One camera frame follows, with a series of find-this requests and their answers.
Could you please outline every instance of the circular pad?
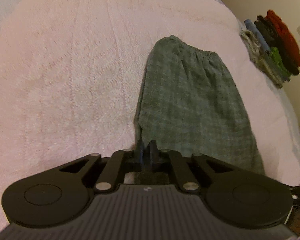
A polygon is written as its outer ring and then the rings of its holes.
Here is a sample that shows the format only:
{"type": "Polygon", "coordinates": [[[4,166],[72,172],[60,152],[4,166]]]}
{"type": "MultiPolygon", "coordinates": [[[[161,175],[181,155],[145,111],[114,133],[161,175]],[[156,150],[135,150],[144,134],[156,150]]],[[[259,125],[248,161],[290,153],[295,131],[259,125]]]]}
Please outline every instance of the circular pad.
{"type": "Polygon", "coordinates": [[[70,220],[88,201],[89,194],[81,178],[59,171],[19,180],[2,195],[8,220],[26,227],[47,227],[70,220]]]}
{"type": "Polygon", "coordinates": [[[207,190],[206,202],[222,220],[244,228],[265,228],[282,222],[293,199],[289,187],[244,171],[225,172],[207,190]]]}
{"type": "Polygon", "coordinates": [[[37,206],[50,205],[61,198],[62,191],[54,185],[41,184],[29,188],[25,193],[26,200],[37,206]]]}

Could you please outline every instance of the bed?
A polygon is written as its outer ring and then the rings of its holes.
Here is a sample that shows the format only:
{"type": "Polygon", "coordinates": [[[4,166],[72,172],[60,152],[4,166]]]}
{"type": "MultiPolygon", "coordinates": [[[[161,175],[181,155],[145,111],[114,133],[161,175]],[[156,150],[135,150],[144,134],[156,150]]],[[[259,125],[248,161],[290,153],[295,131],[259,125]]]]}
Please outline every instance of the bed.
{"type": "MultiPolygon", "coordinates": [[[[134,146],[147,56],[175,35],[215,51],[247,110],[266,175],[300,184],[300,130],[215,0],[0,0],[0,199],[18,179],[134,146]]],[[[0,205],[0,230],[7,225],[0,205]]]]}

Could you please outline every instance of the metal pin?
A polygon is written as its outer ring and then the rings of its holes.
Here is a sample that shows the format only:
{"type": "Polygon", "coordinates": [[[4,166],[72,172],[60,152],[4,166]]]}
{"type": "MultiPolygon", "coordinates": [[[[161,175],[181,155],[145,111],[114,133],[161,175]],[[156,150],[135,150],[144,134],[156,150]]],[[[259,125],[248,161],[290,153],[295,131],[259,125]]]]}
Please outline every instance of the metal pin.
{"type": "Polygon", "coordinates": [[[199,185],[195,182],[186,182],[183,184],[183,188],[186,190],[196,190],[199,188],[199,185]]]}
{"type": "Polygon", "coordinates": [[[102,190],[102,191],[109,190],[109,189],[111,189],[111,187],[112,187],[111,184],[108,182],[100,182],[100,183],[96,184],[97,190],[102,190]]]}

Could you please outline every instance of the blue garment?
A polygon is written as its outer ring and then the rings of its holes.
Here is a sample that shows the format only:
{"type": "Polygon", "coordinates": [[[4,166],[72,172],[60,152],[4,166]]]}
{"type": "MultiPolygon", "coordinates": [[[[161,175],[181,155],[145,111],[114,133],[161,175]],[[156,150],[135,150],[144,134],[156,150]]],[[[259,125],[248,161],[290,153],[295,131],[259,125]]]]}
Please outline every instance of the blue garment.
{"type": "Polygon", "coordinates": [[[252,31],[253,34],[257,37],[261,48],[263,50],[264,53],[266,52],[270,52],[270,47],[268,45],[268,43],[266,43],[265,39],[263,38],[262,34],[260,33],[260,31],[257,29],[257,27],[253,24],[253,22],[251,20],[245,20],[244,24],[246,25],[247,29],[252,31]]]}

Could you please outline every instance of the folded clothes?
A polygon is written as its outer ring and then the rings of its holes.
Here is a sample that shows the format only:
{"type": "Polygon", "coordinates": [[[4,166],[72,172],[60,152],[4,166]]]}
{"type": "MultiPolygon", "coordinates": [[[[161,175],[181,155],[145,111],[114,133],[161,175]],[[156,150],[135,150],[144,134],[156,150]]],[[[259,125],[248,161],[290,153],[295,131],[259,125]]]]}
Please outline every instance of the folded clothes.
{"type": "Polygon", "coordinates": [[[272,22],[278,35],[283,40],[284,47],[287,50],[287,53],[294,60],[297,66],[300,66],[299,46],[293,35],[290,33],[288,27],[282,22],[281,18],[277,16],[272,10],[268,11],[267,16],[265,18],[272,22]]]}
{"type": "Polygon", "coordinates": [[[286,75],[282,69],[273,61],[273,59],[270,56],[270,53],[265,53],[263,55],[264,60],[267,62],[269,68],[272,70],[273,73],[276,74],[277,78],[280,78],[282,83],[285,81],[290,81],[290,76],[286,75]]]}
{"type": "Polygon", "coordinates": [[[268,65],[268,62],[265,60],[265,55],[267,54],[264,54],[262,52],[259,40],[256,38],[254,33],[250,30],[246,30],[246,31],[242,31],[240,33],[240,36],[243,40],[243,43],[246,45],[248,49],[250,60],[254,63],[254,65],[260,71],[265,73],[278,89],[282,88],[282,85],[285,80],[283,80],[274,70],[275,66],[272,65],[271,68],[268,65]]]}
{"type": "Polygon", "coordinates": [[[270,47],[278,48],[284,67],[291,74],[298,75],[300,73],[298,70],[298,66],[289,57],[281,37],[278,36],[275,29],[272,27],[272,24],[269,22],[267,22],[266,24],[264,24],[263,22],[255,22],[255,26],[260,31],[263,38],[270,47]]]}
{"type": "Polygon", "coordinates": [[[257,37],[261,48],[263,49],[263,52],[267,52],[270,51],[270,47],[269,45],[266,43],[265,39],[263,38],[262,34],[260,33],[260,31],[255,27],[255,25],[253,24],[253,22],[249,19],[244,21],[244,24],[246,25],[247,29],[252,31],[253,34],[257,37]]]}
{"type": "Polygon", "coordinates": [[[137,140],[183,156],[206,154],[263,174],[250,121],[230,72],[215,52],[175,36],[159,40],[146,64],[137,140]]]}
{"type": "Polygon", "coordinates": [[[290,77],[292,74],[289,72],[289,70],[287,70],[282,62],[282,58],[280,56],[280,52],[278,50],[277,47],[271,47],[271,51],[270,51],[270,57],[272,58],[272,60],[276,63],[277,66],[279,66],[279,68],[282,70],[282,72],[290,77]]]}

